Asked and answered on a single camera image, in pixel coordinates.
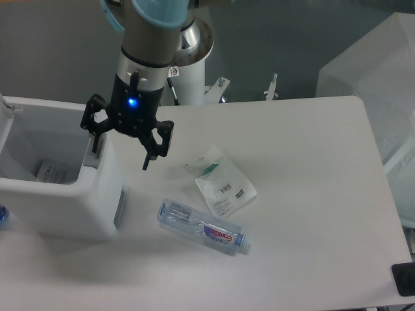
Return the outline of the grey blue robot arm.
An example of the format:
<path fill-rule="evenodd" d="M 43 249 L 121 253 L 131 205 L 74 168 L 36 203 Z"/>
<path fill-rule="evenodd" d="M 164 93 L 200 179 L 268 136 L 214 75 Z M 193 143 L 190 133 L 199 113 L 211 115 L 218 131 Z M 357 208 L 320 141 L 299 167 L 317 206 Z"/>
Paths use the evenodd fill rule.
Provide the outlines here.
<path fill-rule="evenodd" d="M 196 9 L 213 3 L 102 1 L 124 34 L 111 99 L 92 95 L 80 123 L 93 136 L 93 152 L 104 133 L 116 130 L 145 147 L 144 169 L 167 155 L 174 123 L 157 120 L 156 113 L 165 89 L 175 106 L 203 103 L 204 74 L 188 70 L 202 65 L 213 48 L 209 25 L 195 16 Z"/>

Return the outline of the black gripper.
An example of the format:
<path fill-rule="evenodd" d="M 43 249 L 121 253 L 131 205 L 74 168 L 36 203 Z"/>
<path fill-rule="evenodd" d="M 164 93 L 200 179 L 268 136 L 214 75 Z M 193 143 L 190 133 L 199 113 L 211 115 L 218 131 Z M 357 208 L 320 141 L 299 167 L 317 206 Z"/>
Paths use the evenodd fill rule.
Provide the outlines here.
<path fill-rule="evenodd" d="M 116 131 L 137 137 L 147 154 L 143 170 L 158 157 L 166 157 L 171 145 L 174 130 L 173 121 L 156 120 L 156 112 L 161 99 L 161 89 L 143 91 L 130 88 L 117 75 L 113 83 L 110 103 L 99 94 L 93 94 L 88 100 L 80 127 L 92 136 L 92 152 L 96 153 L 102 134 Z M 97 121 L 95 116 L 100 112 L 107 113 L 107 118 Z"/>

